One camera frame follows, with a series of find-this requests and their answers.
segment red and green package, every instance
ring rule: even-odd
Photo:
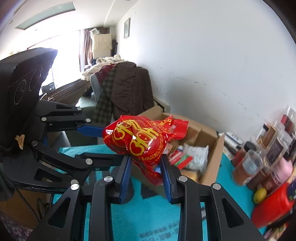
[[[169,116],[164,120],[149,120],[144,116],[122,115],[103,131],[105,144],[118,154],[129,154],[154,185],[162,183],[161,174],[154,171],[166,144],[171,139],[185,137],[188,121]]]

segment turquoise mat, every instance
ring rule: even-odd
[[[73,156],[83,152],[112,154],[106,145],[61,148],[60,152]],[[226,155],[222,155],[221,166],[217,176],[220,183],[250,217],[254,208],[252,191],[246,187],[235,185],[230,178],[233,166]],[[96,171],[96,180],[102,178],[102,172]],[[141,183],[131,178],[134,188],[134,197],[127,204],[112,204],[112,226],[114,241],[177,241],[180,220],[180,206],[171,205],[161,196],[143,199],[141,196]],[[54,203],[61,195],[54,196]],[[88,241],[89,212],[91,204],[87,206],[84,241]],[[203,225],[203,240],[207,240],[206,221]]]

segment red plaid cloth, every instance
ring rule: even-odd
[[[103,66],[99,72],[95,73],[100,85],[102,86],[104,80],[106,79],[107,75],[110,73],[110,71],[113,69],[113,67],[116,64],[109,64],[109,65],[105,65]]]

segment brown curtain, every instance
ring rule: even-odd
[[[92,51],[91,51],[91,34],[89,31],[92,30],[92,28],[87,28],[84,30],[84,63],[85,65],[91,64],[91,60],[93,59]]]

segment picture frame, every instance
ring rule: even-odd
[[[129,28],[131,25],[131,18],[128,18],[125,22],[124,22],[124,38],[128,38],[129,37]]]

